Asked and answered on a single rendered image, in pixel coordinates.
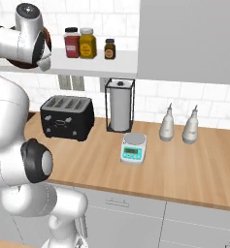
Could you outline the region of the red jar with black lid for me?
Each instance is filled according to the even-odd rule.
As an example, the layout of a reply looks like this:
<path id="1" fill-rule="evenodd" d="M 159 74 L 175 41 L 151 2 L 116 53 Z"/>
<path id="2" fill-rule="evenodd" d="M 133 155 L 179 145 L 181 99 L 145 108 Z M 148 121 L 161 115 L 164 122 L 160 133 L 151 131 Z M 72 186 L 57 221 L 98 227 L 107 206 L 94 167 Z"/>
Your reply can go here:
<path id="1" fill-rule="evenodd" d="M 77 27 L 67 27 L 65 29 L 64 43 L 68 58 L 78 58 L 80 56 L 80 37 Z"/>

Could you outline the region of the grey drawer front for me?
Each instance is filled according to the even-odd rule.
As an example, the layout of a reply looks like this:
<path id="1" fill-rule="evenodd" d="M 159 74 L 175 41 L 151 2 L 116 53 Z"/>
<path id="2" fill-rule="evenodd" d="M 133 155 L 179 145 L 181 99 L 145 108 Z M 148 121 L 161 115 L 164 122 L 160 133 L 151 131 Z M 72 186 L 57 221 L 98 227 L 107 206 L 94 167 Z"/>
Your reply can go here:
<path id="1" fill-rule="evenodd" d="M 147 217 L 162 218 L 164 215 L 164 201 L 84 188 L 80 188 L 80 191 L 86 194 L 88 202 L 91 206 L 122 211 L 125 213 L 139 214 Z M 105 200 L 109 200 L 111 198 L 114 198 L 116 201 L 126 200 L 129 202 L 129 207 L 105 204 Z"/>
<path id="2" fill-rule="evenodd" d="M 227 210 L 168 201 L 165 218 L 230 231 L 230 211 Z"/>

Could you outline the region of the white paper towel roll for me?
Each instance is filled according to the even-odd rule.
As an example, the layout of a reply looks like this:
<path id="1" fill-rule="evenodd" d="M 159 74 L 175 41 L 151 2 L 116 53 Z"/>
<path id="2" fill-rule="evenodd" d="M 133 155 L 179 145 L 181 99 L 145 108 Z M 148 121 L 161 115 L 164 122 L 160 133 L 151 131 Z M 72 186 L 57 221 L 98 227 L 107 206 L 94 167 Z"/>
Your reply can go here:
<path id="1" fill-rule="evenodd" d="M 111 128 L 126 131 L 130 125 L 131 82 L 115 79 L 110 84 Z"/>

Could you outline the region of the grey wall cabinet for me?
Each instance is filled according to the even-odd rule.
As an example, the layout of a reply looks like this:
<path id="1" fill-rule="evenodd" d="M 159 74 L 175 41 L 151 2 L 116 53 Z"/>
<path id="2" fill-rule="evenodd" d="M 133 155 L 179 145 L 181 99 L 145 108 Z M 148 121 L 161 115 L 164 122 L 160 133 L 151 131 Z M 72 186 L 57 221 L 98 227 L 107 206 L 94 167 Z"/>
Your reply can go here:
<path id="1" fill-rule="evenodd" d="M 230 0 L 141 0 L 137 77 L 230 84 Z"/>

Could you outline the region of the yellow jar with white lid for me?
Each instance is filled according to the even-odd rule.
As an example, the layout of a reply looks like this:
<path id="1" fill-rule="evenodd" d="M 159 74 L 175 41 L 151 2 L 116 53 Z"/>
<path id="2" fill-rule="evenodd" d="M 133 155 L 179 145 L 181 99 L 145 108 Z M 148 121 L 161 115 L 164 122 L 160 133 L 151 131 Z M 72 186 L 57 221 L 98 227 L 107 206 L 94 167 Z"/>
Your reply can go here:
<path id="1" fill-rule="evenodd" d="M 96 56 L 96 38 L 92 28 L 82 28 L 80 37 L 81 58 L 93 59 Z"/>

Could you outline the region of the small brown jar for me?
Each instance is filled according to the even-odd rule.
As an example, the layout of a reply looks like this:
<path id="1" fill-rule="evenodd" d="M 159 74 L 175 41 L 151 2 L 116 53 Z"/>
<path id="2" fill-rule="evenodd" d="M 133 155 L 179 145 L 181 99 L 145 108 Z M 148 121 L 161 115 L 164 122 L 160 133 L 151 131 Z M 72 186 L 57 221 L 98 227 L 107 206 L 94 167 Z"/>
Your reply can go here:
<path id="1" fill-rule="evenodd" d="M 115 40 L 107 39 L 105 44 L 105 58 L 115 59 Z"/>

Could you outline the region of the white wall shelf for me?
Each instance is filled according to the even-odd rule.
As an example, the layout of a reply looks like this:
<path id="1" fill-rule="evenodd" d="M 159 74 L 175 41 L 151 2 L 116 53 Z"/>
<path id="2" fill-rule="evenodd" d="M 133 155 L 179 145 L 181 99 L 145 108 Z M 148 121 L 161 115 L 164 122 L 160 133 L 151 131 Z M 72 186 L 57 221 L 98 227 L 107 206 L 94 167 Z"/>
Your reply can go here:
<path id="1" fill-rule="evenodd" d="M 93 59 L 68 58 L 63 48 L 54 48 L 46 74 L 98 78 L 135 78 L 138 53 L 118 50 L 114 60 L 106 60 L 104 51 L 98 50 Z"/>

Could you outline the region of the white oil bottle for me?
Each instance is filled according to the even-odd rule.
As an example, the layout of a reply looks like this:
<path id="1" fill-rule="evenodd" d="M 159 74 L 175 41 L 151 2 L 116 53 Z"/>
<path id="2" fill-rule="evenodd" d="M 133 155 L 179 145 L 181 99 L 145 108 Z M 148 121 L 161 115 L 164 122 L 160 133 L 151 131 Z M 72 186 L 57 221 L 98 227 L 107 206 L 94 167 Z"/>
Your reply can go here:
<path id="1" fill-rule="evenodd" d="M 171 141 L 175 133 L 174 117 L 172 114 L 172 106 L 168 106 L 166 115 L 163 118 L 159 129 L 159 137 L 163 141 Z"/>
<path id="2" fill-rule="evenodd" d="M 182 140 L 187 144 L 194 143 L 198 138 L 197 112 L 198 109 L 194 108 L 182 132 Z"/>

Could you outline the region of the black four-slot toaster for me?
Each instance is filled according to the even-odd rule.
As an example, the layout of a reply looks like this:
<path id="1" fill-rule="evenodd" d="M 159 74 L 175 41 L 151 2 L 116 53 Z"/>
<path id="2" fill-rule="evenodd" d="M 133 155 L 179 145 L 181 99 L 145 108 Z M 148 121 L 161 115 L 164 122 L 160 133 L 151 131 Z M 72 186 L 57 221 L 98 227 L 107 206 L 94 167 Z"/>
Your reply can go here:
<path id="1" fill-rule="evenodd" d="M 85 141 L 94 126 L 92 100 L 86 97 L 52 96 L 40 107 L 40 114 L 47 138 Z"/>

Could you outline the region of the dark brown round plate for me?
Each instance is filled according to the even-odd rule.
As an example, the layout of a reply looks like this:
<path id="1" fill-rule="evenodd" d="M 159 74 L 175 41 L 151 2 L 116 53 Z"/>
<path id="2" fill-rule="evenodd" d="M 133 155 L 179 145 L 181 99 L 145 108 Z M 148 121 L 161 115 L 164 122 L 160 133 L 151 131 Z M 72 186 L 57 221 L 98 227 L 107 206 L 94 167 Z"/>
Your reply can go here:
<path id="1" fill-rule="evenodd" d="M 50 39 L 49 31 L 46 27 L 43 27 L 43 34 L 45 36 L 46 43 L 49 47 L 49 50 L 51 51 L 51 39 Z M 15 61 L 11 59 L 7 59 L 7 60 L 14 66 L 21 68 L 21 69 L 34 69 L 38 67 L 36 63 L 28 64 L 28 63 L 19 62 L 19 61 Z"/>

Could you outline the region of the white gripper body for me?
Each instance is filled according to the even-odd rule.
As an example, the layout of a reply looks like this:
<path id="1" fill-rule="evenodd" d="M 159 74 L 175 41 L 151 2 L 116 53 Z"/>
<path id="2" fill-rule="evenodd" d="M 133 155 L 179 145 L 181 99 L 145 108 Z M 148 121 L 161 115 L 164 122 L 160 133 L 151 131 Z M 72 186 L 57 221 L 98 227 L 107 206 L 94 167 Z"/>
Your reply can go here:
<path id="1" fill-rule="evenodd" d="M 43 56 L 38 62 L 37 62 L 37 65 L 38 67 L 43 71 L 47 71 L 50 69 L 50 56 L 51 56 L 51 53 Z"/>

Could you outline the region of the teal kitchen scale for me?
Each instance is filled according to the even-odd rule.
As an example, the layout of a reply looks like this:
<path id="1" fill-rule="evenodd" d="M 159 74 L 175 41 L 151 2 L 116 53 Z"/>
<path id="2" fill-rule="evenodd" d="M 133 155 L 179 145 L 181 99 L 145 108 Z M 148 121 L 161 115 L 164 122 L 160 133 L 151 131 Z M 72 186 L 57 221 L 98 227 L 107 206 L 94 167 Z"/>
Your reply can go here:
<path id="1" fill-rule="evenodd" d="M 120 148 L 120 162 L 141 165 L 146 157 L 148 137 L 138 132 L 126 133 Z"/>

